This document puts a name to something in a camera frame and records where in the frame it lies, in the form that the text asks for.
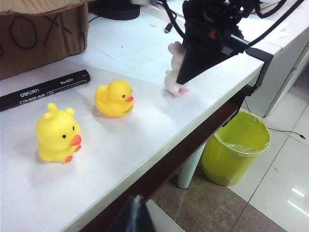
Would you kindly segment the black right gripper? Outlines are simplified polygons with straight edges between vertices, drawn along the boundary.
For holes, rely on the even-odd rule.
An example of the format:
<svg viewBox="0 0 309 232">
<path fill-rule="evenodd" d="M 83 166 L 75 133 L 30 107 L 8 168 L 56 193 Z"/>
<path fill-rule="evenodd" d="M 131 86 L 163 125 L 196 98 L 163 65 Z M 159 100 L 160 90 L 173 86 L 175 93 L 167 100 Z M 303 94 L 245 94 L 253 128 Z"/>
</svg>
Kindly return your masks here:
<svg viewBox="0 0 309 232">
<path fill-rule="evenodd" d="M 249 47 L 238 23 L 250 15 L 248 0 L 186 0 L 183 3 L 187 46 L 176 82 L 184 85 Z"/>
</svg>

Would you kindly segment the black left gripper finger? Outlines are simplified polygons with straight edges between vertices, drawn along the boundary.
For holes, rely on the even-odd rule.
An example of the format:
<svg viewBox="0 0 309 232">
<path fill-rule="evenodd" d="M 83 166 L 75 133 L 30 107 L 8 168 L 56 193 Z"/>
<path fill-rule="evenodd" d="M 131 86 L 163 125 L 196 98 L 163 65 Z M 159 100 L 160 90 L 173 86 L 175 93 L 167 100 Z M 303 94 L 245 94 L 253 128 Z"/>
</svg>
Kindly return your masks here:
<svg viewBox="0 0 309 232">
<path fill-rule="evenodd" d="M 155 232 L 146 201 L 141 195 L 129 197 L 107 232 Z"/>
</svg>

